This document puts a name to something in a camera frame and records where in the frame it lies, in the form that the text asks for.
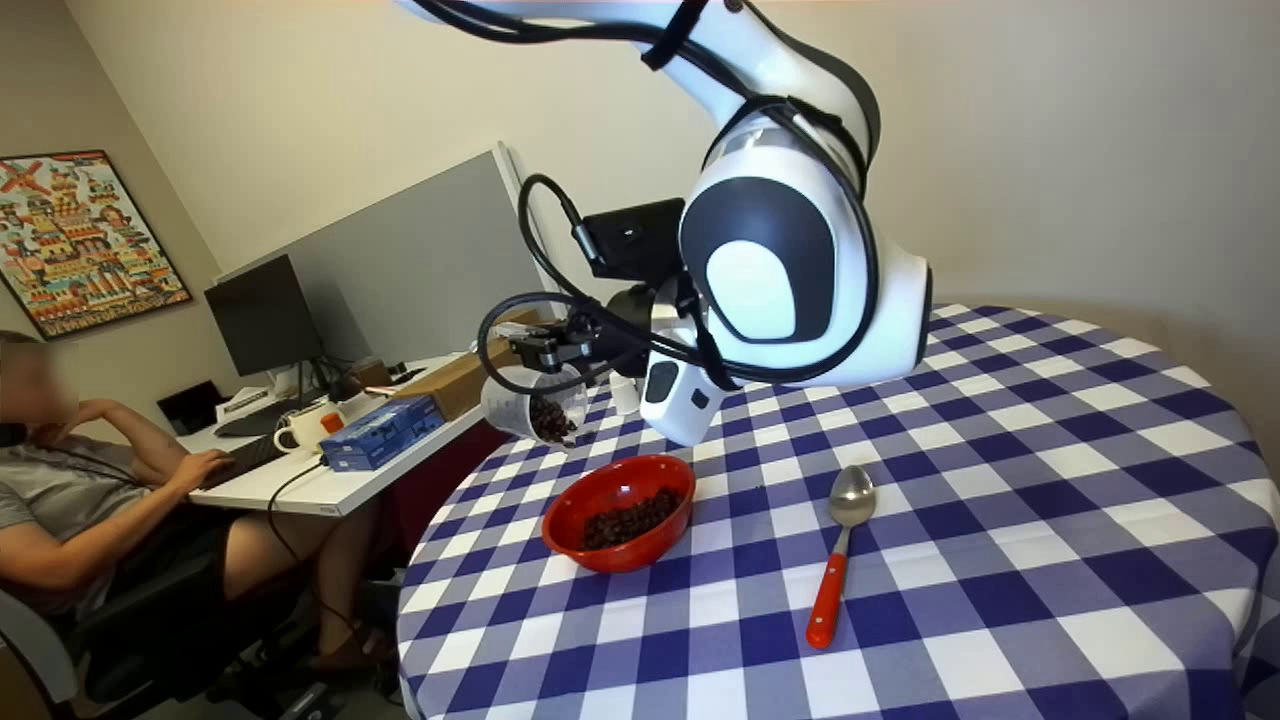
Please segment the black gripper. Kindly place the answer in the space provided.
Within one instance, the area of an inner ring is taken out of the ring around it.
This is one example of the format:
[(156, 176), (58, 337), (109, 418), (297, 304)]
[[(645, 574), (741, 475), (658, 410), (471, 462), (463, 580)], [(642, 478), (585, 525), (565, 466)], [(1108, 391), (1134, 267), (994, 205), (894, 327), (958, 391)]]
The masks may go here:
[(537, 372), (620, 372), (642, 381), (647, 369), (654, 299), (618, 292), (608, 304), (574, 304), (568, 295), (520, 299), (512, 350)]

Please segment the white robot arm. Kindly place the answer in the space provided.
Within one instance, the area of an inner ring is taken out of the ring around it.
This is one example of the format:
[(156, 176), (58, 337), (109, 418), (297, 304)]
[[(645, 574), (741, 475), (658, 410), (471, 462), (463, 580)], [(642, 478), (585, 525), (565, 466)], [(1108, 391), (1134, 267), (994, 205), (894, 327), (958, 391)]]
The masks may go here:
[(860, 389), (923, 359), (934, 267), (871, 233), (868, 81), (752, 0), (401, 0), (501, 42), (627, 40), (721, 118), (678, 221), (672, 304), (636, 327), (642, 416), (692, 442), (741, 382)]

